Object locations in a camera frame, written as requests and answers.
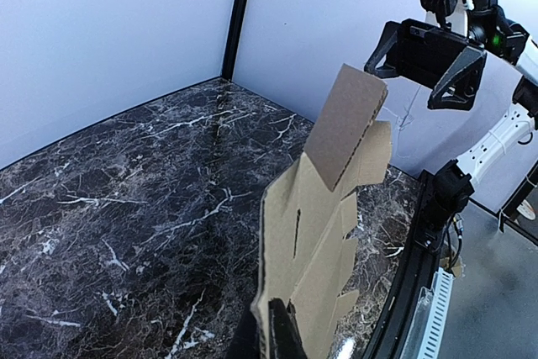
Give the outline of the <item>brown cardboard box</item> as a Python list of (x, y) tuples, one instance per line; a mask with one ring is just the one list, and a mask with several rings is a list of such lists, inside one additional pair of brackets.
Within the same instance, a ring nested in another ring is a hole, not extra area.
[(338, 321), (358, 299), (344, 289), (356, 260), (350, 232), (356, 190), (382, 182), (392, 155), (391, 125), (377, 119), (387, 93), (381, 79), (343, 65), (300, 157), (263, 194), (251, 305), (263, 358), (272, 299), (294, 306), (307, 358), (328, 356)]

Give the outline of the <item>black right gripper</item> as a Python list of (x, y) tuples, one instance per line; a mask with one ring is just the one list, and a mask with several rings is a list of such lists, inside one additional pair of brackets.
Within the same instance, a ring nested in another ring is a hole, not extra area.
[(487, 52), (477, 43), (408, 18), (385, 24), (364, 71), (380, 79), (406, 77), (429, 89), (428, 109), (471, 110)]

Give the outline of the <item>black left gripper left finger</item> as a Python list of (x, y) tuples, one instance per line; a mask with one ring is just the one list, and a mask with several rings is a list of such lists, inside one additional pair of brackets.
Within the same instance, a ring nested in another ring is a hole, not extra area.
[(256, 318), (247, 304), (229, 345), (229, 359), (257, 359), (260, 355)]

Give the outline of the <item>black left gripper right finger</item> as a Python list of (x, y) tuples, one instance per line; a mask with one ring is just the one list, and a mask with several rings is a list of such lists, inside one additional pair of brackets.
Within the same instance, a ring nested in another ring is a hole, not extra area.
[(307, 359), (298, 330), (295, 308), (274, 298), (269, 302), (270, 358)]

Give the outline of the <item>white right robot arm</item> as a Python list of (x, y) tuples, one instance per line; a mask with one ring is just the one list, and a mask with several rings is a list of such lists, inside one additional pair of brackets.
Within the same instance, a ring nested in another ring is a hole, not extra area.
[(404, 84), (393, 161), (435, 175), (447, 210), (474, 198), (500, 210), (530, 168), (537, 44), (498, 0), (419, 0), (423, 18), (388, 22), (366, 70)]

